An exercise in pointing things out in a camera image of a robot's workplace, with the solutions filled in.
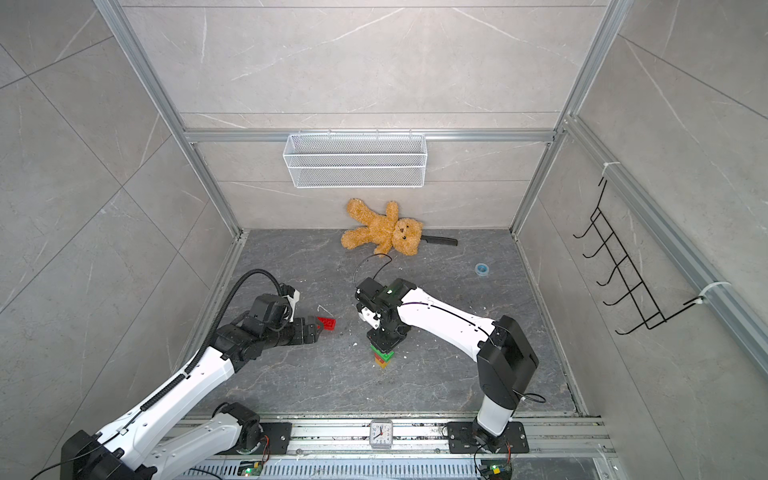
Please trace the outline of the red long lego brick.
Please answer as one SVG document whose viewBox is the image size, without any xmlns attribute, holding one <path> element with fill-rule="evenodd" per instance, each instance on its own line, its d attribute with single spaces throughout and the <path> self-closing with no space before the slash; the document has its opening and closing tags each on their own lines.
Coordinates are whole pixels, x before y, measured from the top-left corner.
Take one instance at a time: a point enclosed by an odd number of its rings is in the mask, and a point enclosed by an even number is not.
<svg viewBox="0 0 768 480">
<path fill-rule="evenodd" d="M 333 318 L 318 317 L 317 320 L 322 324 L 324 331 L 333 331 L 336 327 L 336 320 Z"/>
</svg>

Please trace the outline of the green lego brick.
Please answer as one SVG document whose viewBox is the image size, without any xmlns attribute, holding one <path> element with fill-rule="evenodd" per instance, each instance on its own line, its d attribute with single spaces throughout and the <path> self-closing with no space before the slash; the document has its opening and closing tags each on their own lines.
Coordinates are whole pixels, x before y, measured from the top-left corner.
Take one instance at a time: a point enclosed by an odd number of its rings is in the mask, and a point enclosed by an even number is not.
<svg viewBox="0 0 768 480">
<path fill-rule="evenodd" d="M 375 346 L 371 346 L 371 349 L 372 349 L 375 357 L 378 357 L 378 358 L 380 358 L 382 360 L 385 360 L 387 362 L 389 362 L 391 360 L 392 356 L 394 355 L 393 352 L 384 353 L 384 352 L 380 351 L 379 349 L 377 349 Z"/>
</svg>

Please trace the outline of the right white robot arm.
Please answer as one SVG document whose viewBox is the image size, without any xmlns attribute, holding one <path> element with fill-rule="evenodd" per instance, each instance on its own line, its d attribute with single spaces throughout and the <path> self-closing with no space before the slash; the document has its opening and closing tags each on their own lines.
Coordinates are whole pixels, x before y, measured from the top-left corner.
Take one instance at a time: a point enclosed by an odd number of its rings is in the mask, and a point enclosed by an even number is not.
<svg viewBox="0 0 768 480">
<path fill-rule="evenodd" d="M 531 396 L 526 389 L 539 366 L 515 319 L 504 315 L 493 320 L 464 312 L 403 279 L 382 285 L 367 278 L 357 286 L 355 299 L 360 319 L 370 326 L 367 338 L 380 365 L 389 362 L 414 327 L 474 360 L 484 398 L 472 435 L 487 446 L 502 438 L 519 403 Z"/>
</svg>

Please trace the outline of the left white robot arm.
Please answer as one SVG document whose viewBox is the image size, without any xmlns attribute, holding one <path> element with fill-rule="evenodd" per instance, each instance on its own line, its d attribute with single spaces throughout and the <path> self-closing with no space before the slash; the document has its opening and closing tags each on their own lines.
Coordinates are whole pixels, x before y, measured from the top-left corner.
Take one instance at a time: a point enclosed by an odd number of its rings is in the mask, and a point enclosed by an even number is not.
<svg viewBox="0 0 768 480">
<path fill-rule="evenodd" d="M 217 386 L 264 350 L 313 344 L 335 320 L 300 317 L 260 335 L 236 323 L 220 327 L 201 357 L 190 361 L 136 407 L 95 434 L 76 432 L 61 449 L 62 479 L 173 479 L 208 457 L 232 450 L 267 451 L 259 415 L 226 402 L 210 420 L 168 439 L 168 432 Z"/>
</svg>

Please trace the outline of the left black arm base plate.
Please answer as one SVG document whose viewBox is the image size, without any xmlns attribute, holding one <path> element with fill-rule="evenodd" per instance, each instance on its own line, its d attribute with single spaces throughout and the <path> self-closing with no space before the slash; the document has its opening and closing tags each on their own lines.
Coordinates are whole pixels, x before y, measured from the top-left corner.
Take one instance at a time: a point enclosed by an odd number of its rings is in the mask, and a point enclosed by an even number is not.
<svg viewBox="0 0 768 480">
<path fill-rule="evenodd" d="M 293 424 L 291 422 L 267 422 L 261 423 L 260 426 L 262 438 L 254 453 L 262 455 L 265 448 L 268 447 L 269 454 L 272 456 L 285 455 L 291 441 Z"/>
</svg>

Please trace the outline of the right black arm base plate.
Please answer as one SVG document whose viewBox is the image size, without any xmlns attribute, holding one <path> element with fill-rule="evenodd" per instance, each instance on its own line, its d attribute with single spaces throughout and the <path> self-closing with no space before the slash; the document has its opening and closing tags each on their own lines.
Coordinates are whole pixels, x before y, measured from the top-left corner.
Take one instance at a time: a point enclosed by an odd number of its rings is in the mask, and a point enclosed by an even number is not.
<svg viewBox="0 0 768 480">
<path fill-rule="evenodd" d="M 469 454 L 485 451 L 492 454 L 525 454 L 530 452 L 524 425 L 509 422 L 499 436 L 494 436 L 473 422 L 448 422 L 445 425 L 449 451 L 452 454 Z"/>
</svg>

